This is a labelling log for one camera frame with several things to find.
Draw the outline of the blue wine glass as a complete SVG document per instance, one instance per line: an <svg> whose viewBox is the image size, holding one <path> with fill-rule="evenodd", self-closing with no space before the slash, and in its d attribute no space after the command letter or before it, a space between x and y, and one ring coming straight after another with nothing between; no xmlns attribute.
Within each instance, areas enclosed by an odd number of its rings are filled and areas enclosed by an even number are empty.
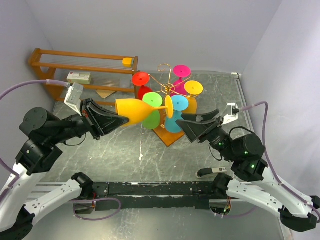
<svg viewBox="0 0 320 240"><path fill-rule="evenodd" d="M171 99L173 103L173 116L172 118L165 118L164 128L168 132L175 134L182 131L176 121L182 119L182 111L188 108L189 101L185 96L178 94L174 95Z"/></svg>

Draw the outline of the orange wine glass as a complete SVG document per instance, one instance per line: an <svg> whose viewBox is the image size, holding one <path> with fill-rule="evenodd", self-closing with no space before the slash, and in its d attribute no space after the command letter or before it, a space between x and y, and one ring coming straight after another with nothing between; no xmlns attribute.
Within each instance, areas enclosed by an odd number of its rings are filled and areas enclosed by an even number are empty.
<svg viewBox="0 0 320 240"><path fill-rule="evenodd" d="M131 126L141 123L149 117L154 111L165 110L167 116L171 119L174 114L174 104L172 98L167 95L161 102L153 99L143 101L136 98L123 98L115 100L115 110L120 117L125 117L128 122L123 126Z"/></svg>
<svg viewBox="0 0 320 240"><path fill-rule="evenodd" d="M197 97L203 92L203 85L195 80L190 80L184 85L185 91L188 93L188 107L182 112L185 114L195 114L197 112Z"/></svg>

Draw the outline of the pink wine glass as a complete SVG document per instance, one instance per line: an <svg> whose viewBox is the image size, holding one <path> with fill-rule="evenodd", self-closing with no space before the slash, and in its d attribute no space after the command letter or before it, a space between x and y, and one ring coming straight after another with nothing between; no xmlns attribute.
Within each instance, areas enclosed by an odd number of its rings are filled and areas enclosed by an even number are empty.
<svg viewBox="0 0 320 240"><path fill-rule="evenodd" d="M173 68L173 73L178 77L173 83L174 90L170 93L170 96L173 97L174 95L187 95L188 93L185 90L185 79L190 76L191 69L186 65L176 65Z"/></svg>

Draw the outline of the green wine glass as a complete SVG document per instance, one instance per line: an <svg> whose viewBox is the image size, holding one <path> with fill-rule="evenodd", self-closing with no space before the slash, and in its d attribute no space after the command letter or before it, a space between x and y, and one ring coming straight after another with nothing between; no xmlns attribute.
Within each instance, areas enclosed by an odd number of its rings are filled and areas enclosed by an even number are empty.
<svg viewBox="0 0 320 240"><path fill-rule="evenodd" d="M156 92L146 93L142 101L149 104L152 107L161 107L163 104L163 98ZM156 129L160 125L160 112L154 110L145 120L142 121L142 125L149 130Z"/></svg>

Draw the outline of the red wine glass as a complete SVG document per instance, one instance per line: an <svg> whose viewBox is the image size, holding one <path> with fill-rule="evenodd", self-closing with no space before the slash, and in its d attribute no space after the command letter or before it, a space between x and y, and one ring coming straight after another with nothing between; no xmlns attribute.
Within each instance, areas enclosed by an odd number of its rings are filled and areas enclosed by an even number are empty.
<svg viewBox="0 0 320 240"><path fill-rule="evenodd" d="M146 84L150 81L150 76L147 72L139 71L132 77L132 83L135 87L139 87L137 92L137 98L143 100L143 97L147 93L152 93L153 90L147 87Z"/></svg>

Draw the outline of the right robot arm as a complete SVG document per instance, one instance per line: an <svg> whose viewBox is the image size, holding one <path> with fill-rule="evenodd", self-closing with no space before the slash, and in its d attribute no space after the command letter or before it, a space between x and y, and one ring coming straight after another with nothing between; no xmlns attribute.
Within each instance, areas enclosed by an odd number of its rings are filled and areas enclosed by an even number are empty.
<svg viewBox="0 0 320 240"><path fill-rule="evenodd" d="M231 171L236 176L218 174L212 184L212 193L218 199L237 198L268 211L287 228L306 232L320 222L320 198L308 196L275 174L271 164L263 158L267 155L261 139L252 131L238 138L231 138L223 125L238 119L239 110L219 117L219 110L205 114L183 113L176 124L190 142L208 141L221 158L231 162Z"/></svg>

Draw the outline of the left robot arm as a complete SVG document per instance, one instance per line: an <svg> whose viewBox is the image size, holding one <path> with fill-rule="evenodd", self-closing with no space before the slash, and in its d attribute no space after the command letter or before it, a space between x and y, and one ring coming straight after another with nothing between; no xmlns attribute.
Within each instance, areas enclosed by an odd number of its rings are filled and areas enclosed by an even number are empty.
<svg viewBox="0 0 320 240"><path fill-rule="evenodd" d="M90 133L95 140L127 124L129 119L86 99L81 114L59 119L42 107L24 116L19 129L28 137L16 157L14 173L0 194L0 238L22 240L45 215L68 201L88 200L94 195L94 182L83 172L51 193L26 203L30 193L62 155L58 144Z"/></svg>

